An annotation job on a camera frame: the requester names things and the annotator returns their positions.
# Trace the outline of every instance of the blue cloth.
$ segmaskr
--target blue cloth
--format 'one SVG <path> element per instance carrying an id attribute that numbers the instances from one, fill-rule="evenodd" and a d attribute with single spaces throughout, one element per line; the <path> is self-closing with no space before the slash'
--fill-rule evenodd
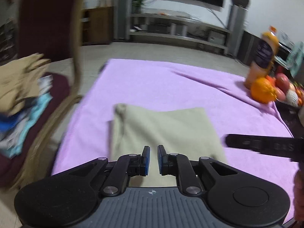
<path id="1" fill-rule="evenodd" d="M 19 122 L 19 117 L 22 112 L 18 112 L 12 116 L 5 116 L 0 114 L 0 132 L 6 132 L 15 127 Z"/>
<path id="2" fill-rule="evenodd" d="M 37 103 L 31 109 L 31 112 L 29 114 L 29 120 L 20 134 L 17 145 L 7 150 L 0 149 L 1 154 L 8 158 L 13 158 L 14 156 L 19 155 L 21 153 L 23 142 L 29 129 L 37 122 L 38 118 L 48 106 L 48 103 L 51 101 L 51 99 L 52 96 L 49 93 L 43 94 L 37 98 Z"/>

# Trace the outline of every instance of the maroon cushion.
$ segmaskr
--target maroon cushion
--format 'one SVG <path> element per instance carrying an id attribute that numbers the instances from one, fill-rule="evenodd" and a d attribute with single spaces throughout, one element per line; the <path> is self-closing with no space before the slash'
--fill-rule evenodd
<path id="1" fill-rule="evenodd" d="M 7 186 L 19 173 L 27 152 L 31 147 L 37 134 L 46 123 L 50 115 L 56 110 L 60 103 L 70 94 L 70 86 L 67 78 L 64 75 L 46 73 L 53 76 L 53 84 L 50 94 L 53 97 L 48 106 L 41 114 L 36 124 L 30 128 L 23 142 L 22 153 L 18 156 L 8 159 L 0 154 L 0 187 Z"/>

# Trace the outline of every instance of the teal cloth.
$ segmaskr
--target teal cloth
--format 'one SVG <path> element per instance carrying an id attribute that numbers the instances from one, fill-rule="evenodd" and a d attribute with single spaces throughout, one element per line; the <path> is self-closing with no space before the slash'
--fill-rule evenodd
<path id="1" fill-rule="evenodd" d="M 294 45 L 292 52 L 288 55 L 286 62 L 291 64 L 289 69 L 292 77 L 295 77 L 299 71 L 303 60 L 303 42 Z"/>
<path id="2" fill-rule="evenodd" d="M 22 152 L 23 142 L 25 140 L 25 137 L 29 129 L 37 122 L 38 118 L 41 116 L 45 108 L 48 106 L 48 103 L 51 101 L 51 99 L 52 96 L 50 95 L 50 93 L 45 93 L 39 96 L 39 98 L 37 98 L 37 103 L 31 109 L 31 112 L 29 114 L 29 120 L 20 134 L 17 145 L 7 150 L 0 149 L 0 153 L 2 155 L 8 158 L 13 158 L 14 156 L 19 155 Z"/>
<path id="3" fill-rule="evenodd" d="M 288 69 L 293 78 L 297 75 L 302 65 L 304 57 L 303 47 L 303 42 L 297 42 L 294 45 L 291 53 L 288 55 L 286 61 L 284 61 L 281 57 L 275 56 L 276 62 L 278 62 L 284 68 Z"/>

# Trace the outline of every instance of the tall speaker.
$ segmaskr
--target tall speaker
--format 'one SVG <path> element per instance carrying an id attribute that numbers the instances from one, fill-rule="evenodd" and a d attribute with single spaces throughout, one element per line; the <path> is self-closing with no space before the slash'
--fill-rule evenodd
<path id="1" fill-rule="evenodd" d="M 114 39 L 130 39 L 132 0 L 114 0 Z"/>
<path id="2" fill-rule="evenodd" d="M 228 54 L 237 56 L 244 33 L 244 22 L 249 0 L 231 0 L 227 28 L 232 32 L 228 39 Z"/>

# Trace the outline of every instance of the apple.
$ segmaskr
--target apple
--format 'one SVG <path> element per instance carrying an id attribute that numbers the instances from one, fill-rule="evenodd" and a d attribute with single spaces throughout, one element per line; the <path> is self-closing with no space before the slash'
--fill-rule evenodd
<path id="1" fill-rule="evenodd" d="M 289 80 L 285 74 L 277 74 L 276 80 L 275 80 L 275 85 L 280 88 L 284 94 L 287 93 L 289 90 Z"/>
<path id="2" fill-rule="evenodd" d="M 295 86 L 292 83 L 289 84 L 289 89 L 295 92 Z"/>
<path id="3" fill-rule="evenodd" d="M 280 88 L 276 87 L 275 93 L 277 95 L 277 100 L 279 100 L 279 101 L 285 101 L 286 100 L 286 95 L 284 94 L 284 92 Z"/>

